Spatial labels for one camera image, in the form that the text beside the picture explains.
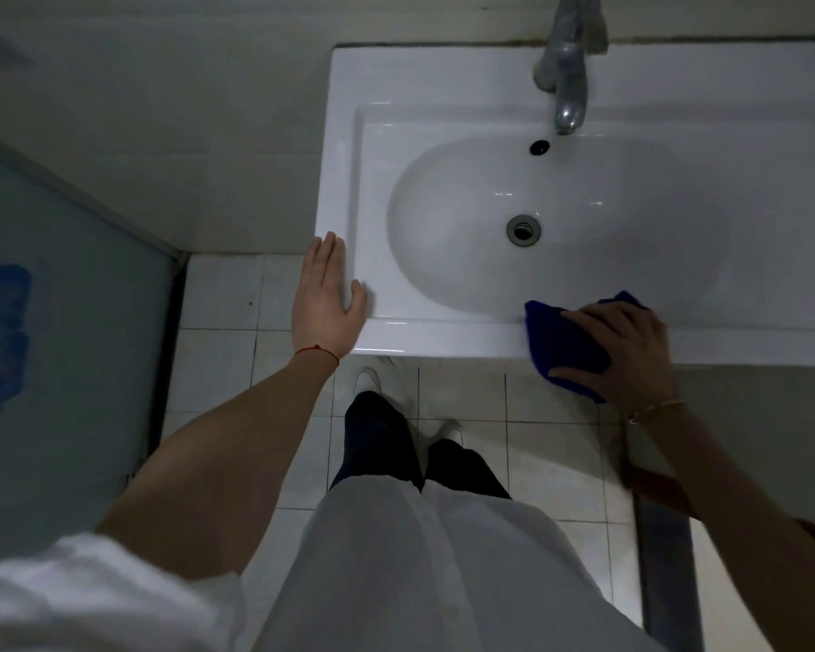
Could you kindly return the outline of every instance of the person's right arm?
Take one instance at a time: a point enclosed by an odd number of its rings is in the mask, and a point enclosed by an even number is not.
[[[666,327],[651,311],[617,302],[563,313],[597,340],[603,374],[554,369],[638,422],[676,471],[733,583],[776,650],[815,650],[815,540],[764,494],[678,399]]]

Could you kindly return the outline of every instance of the bracelet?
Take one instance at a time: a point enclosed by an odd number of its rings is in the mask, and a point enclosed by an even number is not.
[[[319,345],[312,345],[312,346],[310,346],[308,348],[302,348],[301,350],[296,350],[293,353],[293,356],[296,356],[300,352],[305,352],[306,350],[322,350],[323,352],[327,353],[328,355],[332,355],[332,358],[336,360],[336,368],[338,368],[341,365],[341,360],[336,356],[335,352],[330,352],[329,350],[326,350],[326,348],[321,348]]]
[[[651,414],[656,409],[664,409],[668,407],[679,407],[680,405],[684,405],[685,401],[679,400],[678,398],[675,400],[665,400],[662,403],[658,403],[657,405],[649,405],[648,407],[643,407],[638,411],[634,412],[631,415],[631,418],[628,419],[628,422],[631,424],[637,423],[637,419],[641,416],[645,416],[647,414]]]

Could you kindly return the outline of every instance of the person's left hand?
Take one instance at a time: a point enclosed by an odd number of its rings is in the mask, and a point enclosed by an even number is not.
[[[344,240],[331,231],[325,240],[315,238],[308,247],[293,300],[293,350],[319,345],[341,358],[354,348],[365,324],[369,294],[354,279],[350,306],[344,310],[344,255]]]

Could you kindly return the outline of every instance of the shirt sleeve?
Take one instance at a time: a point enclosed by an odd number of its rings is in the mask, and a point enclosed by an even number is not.
[[[236,574],[185,581],[108,537],[64,537],[0,561],[0,652],[231,650],[245,623]]]

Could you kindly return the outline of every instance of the faucet handle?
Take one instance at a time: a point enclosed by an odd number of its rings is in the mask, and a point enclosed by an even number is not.
[[[600,9],[600,0],[581,0],[582,36],[586,54],[606,54],[610,47],[607,21]]]

